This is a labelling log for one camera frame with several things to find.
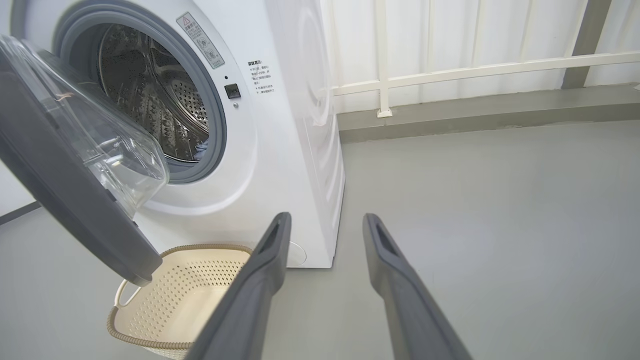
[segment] white railing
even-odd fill
[[[333,18],[333,6],[330,0],[330,26],[333,39],[336,39],[335,32],[335,20]],[[333,87],[334,95],[346,95],[355,94],[358,92],[367,92],[372,90],[380,91],[380,110],[378,111],[378,117],[390,117],[392,116],[391,109],[389,108],[389,89],[397,88],[401,86],[419,85],[427,83],[436,83],[439,81],[449,81],[457,79],[467,78],[480,78],[483,76],[501,75],[501,74],[513,74],[516,72],[529,72],[539,70],[552,70],[552,69],[566,69],[571,67],[590,67],[595,65],[609,65],[617,63],[632,63],[640,62],[640,51],[632,52],[620,52],[621,44],[624,39],[629,35],[630,14],[634,12],[638,1],[632,0],[629,2],[627,8],[627,14],[622,24],[621,34],[618,37],[618,45],[616,46],[616,53],[606,54],[592,54],[572,56],[575,42],[578,38],[578,33],[582,25],[582,19],[587,7],[588,0],[582,0],[580,4],[580,10],[578,16],[575,19],[575,29],[573,30],[572,37],[568,42],[564,57],[562,58],[547,58],[540,60],[524,61],[524,52],[527,49],[530,37],[530,22],[532,9],[536,6],[536,0],[529,0],[527,6],[527,15],[524,22],[524,33],[522,35],[522,41],[520,45],[520,56],[518,62],[514,63],[500,63],[493,65],[477,66],[478,55],[478,43],[482,37],[483,32],[483,20],[484,10],[486,7],[486,0],[479,0],[476,14],[476,29],[474,33],[474,43],[472,48],[471,66],[452,69],[445,71],[427,71],[422,74],[414,74],[409,76],[398,76],[390,78],[388,76],[387,68],[387,4],[386,0],[376,1],[376,45],[378,48],[378,80],[364,81],[361,83],[351,83]],[[426,68],[429,70],[433,63],[433,23],[435,18],[435,7],[433,6],[433,0],[429,1],[429,28],[428,28],[428,55]],[[334,43],[334,55],[338,56],[337,46]]]

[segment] warning label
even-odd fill
[[[190,13],[186,13],[183,16],[179,17],[177,20],[178,25],[184,30],[187,35],[198,45],[200,52],[204,55],[205,58],[209,61],[212,68],[217,68],[224,65],[225,60],[223,60],[222,56],[213,46],[211,40],[207,34],[202,31],[202,28],[196,20],[193,19]]]
[[[273,78],[271,77],[271,70],[269,65],[266,65],[262,60],[249,61],[249,71],[251,72],[251,80],[253,80],[253,91],[256,94],[268,94],[275,92],[273,88]]]

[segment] cream basket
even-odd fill
[[[124,304],[116,292],[107,319],[114,338],[183,359],[252,251],[237,245],[188,245],[161,254],[150,284]]]

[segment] concrete floor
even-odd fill
[[[263,359],[393,358],[365,264],[366,212],[383,219],[476,360],[637,358],[640,121],[343,152],[334,266],[288,271]],[[0,358],[159,359],[104,330],[118,283],[43,210],[0,227]]]

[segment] baseboard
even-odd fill
[[[637,84],[492,95],[338,114],[342,143],[544,126],[640,119]]]
[[[0,225],[6,224],[11,220],[15,220],[19,217],[21,217],[22,215],[28,214],[30,212],[32,212],[35,209],[39,209],[40,208],[40,203],[39,202],[32,202],[31,204],[25,205],[19,209],[13,210],[10,213],[6,213],[3,216],[0,217]]]

